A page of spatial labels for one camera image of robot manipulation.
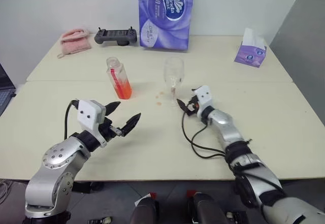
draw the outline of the tissue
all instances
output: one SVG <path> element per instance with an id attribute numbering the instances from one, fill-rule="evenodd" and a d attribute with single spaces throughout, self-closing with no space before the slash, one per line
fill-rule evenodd
<path id="1" fill-rule="evenodd" d="M 193 0 L 139 0 L 140 45 L 188 49 Z"/>
<path id="2" fill-rule="evenodd" d="M 266 46 L 263 38 L 256 35 L 252 29 L 246 28 L 235 62 L 259 68 L 265 56 Z"/>

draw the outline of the table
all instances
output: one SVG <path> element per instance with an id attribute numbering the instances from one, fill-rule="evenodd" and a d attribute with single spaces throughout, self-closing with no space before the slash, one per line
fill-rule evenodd
<path id="1" fill-rule="evenodd" d="M 212 84 L 215 82 L 292 82 L 272 50 L 261 67 L 253 68 L 234 62 L 242 37 L 193 36 L 187 52 L 116 46 L 105 42 L 98 45 L 89 38 L 92 49 L 67 55 L 61 59 L 59 42 L 49 50 L 28 77 L 28 81 L 108 81 L 106 59 L 116 56 L 125 65 L 132 82 L 163 79 L 164 61 L 177 56 L 185 62 L 185 81 Z"/>
<path id="2" fill-rule="evenodd" d="M 184 82 L 180 98 L 188 99 L 198 84 Z M 215 107 L 231 114 L 250 147 L 281 179 L 325 176 L 325 129 L 291 82 L 215 82 L 209 84 Z M 125 138 L 115 138 L 96 150 L 76 180 L 233 179 L 223 159 L 198 158 L 181 133 L 181 111 L 164 92 L 164 82 L 133 83 L 131 100 L 122 101 L 110 116 L 114 126 L 139 112 L 139 124 Z M 29 81 L 0 117 L 0 178 L 30 179 L 43 153 L 63 140 L 63 120 L 71 99 L 117 100 L 102 81 Z M 202 128 L 187 118 L 191 136 Z M 79 132 L 71 110 L 69 134 Z M 197 143 L 219 147 L 211 129 Z"/>

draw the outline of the black remote controller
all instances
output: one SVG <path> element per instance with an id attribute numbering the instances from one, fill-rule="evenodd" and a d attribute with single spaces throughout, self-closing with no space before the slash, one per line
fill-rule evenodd
<path id="1" fill-rule="evenodd" d="M 120 46 L 126 46 L 135 43 L 138 40 L 137 31 L 132 27 L 128 30 L 106 30 L 99 27 L 95 36 L 95 42 L 102 44 L 104 41 L 117 41 Z"/>

